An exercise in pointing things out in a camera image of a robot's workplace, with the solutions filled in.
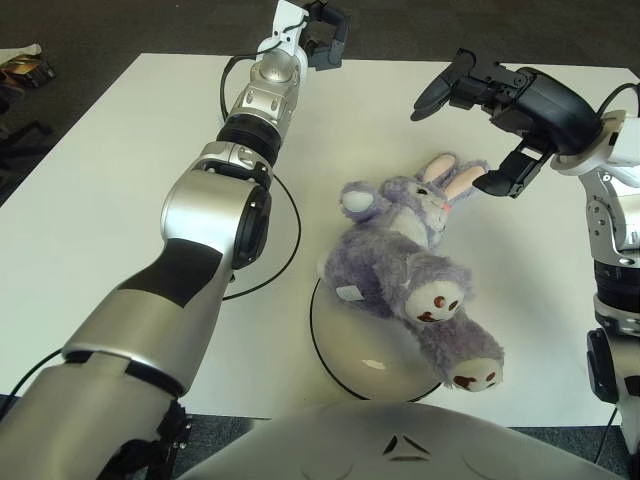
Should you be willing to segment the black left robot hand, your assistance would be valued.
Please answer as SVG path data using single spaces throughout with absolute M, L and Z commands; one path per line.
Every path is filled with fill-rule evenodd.
M 299 46 L 307 56 L 308 66 L 316 71 L 340 68 L 348 38 L 350 17 L 327 1 L 311 1 L 302 6 L 307 12 Z M 330 26 L 331 37 L 313 31 L 314 24 Z

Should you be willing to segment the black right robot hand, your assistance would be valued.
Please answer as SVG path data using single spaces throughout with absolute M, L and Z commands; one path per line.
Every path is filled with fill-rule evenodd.
M 411 119 L 426 119 L 446 104 L 478 105 L 494 126 L 521 138 L 498 169 L 473 181 L 496 197 L 519 196 L 547 160 L 585 152 L 603 130 L 601 115 L 555 78 L 531 67 L 509 70 L 463 48 L 419 95 Z

